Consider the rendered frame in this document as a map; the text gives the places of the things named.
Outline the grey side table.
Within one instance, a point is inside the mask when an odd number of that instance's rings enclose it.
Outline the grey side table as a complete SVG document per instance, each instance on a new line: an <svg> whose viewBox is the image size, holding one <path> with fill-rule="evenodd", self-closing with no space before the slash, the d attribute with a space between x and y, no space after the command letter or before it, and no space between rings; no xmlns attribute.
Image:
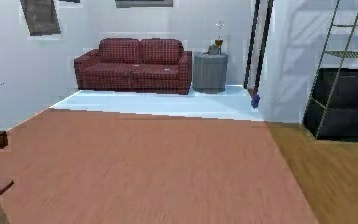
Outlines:
<svg viewBox="0 0 358 224"><path fill-rule="evenodd" d="M192 87L195 91L216 94L225 90L228 56L194 54Z"/></svg>

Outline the red checked sofa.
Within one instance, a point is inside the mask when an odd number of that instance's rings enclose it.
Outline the red checked sofa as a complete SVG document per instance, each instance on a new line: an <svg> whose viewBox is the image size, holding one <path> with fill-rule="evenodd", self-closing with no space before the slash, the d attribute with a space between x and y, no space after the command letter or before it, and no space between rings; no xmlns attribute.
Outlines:
<svg viewBox="0 0 358 224"><path fill-rule="evenodd" d="M80 90L189 93L192 53L176 39L105 38L74 59Z"/></svg>

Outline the brown vase with flower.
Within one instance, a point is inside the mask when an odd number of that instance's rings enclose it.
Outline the brown vase with flower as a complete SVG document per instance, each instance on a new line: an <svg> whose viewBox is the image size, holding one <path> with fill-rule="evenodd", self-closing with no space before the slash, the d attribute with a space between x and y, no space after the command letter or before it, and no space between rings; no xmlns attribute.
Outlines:
<svg viewBox="0 0 358 224"><path fill-rule="evenodd" d="M222 52L222 44L223 44L223 21L218 21L216 23L217 26L217 38L214 41L215 45L218 47L218 53Z"/></svg>

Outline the black box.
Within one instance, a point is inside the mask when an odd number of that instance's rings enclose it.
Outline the black box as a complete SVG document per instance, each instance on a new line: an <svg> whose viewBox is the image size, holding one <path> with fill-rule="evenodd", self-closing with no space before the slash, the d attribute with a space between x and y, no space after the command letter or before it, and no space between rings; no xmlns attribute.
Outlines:
<svg viewBox="0 0 358 224"><path fill-rule="evenodd" d="M358 69L319 69L303 125L319 140L358 142Z"/></svg>

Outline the green metal shelf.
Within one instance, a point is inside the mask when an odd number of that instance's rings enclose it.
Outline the green metal shelf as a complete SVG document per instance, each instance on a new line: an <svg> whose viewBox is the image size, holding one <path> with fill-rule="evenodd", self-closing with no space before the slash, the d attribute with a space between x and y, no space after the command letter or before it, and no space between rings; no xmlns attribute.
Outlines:
<svg viewBox="0 0 358 224"><path fill-rule="evenodd" d="M308 107L308 103L312 99L313 88L317 81L317 76L318 76L320 68L358 69L358 51L351 51L349 49L351 40L353 39L353 35L355 33L355 29L358 27L358 7L357 7L356 16L355 16L352 24L335 24L335 17L337 15L337 11L338 11L340 2L341 2L341 0L336 0L336 4L335 4L334 12L332 15L332 19L330 22L330 26L328 28L327 36L326 36L324 46L323 46L323 49L321 52L318 67L316 69L316 74L314 77L313 85L311 87L308 102L305 107L305 112L306 112L306 108ZM328 44L329 38L331 36L331 31L332 31L333 27L350 28L351 29L351 33L347 39L345 48L343 50L328 50L327 49L327 44Z"/></svg>

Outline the grey framed wall picture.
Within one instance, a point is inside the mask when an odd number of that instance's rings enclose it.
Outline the grey framed wall picture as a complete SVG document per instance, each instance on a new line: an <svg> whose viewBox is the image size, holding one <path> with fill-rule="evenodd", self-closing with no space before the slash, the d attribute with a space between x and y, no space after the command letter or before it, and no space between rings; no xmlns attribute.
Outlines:
<svg viewBox="0 0 358 224"><path fill-rule="evenodd" d="M117 8L173 7L173 0L115 0Z"/></svg>

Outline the brown framed wall picture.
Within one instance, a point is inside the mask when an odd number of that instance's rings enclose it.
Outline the brown framed wall picture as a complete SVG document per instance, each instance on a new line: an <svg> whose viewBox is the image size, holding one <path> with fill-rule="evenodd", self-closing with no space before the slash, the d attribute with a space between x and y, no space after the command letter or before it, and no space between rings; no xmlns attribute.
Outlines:
<svg viewBox="0 0 358 224"><path fill-rule="evenodd" d="M54 0L20 0L31 36L60 34Z"/></svg>

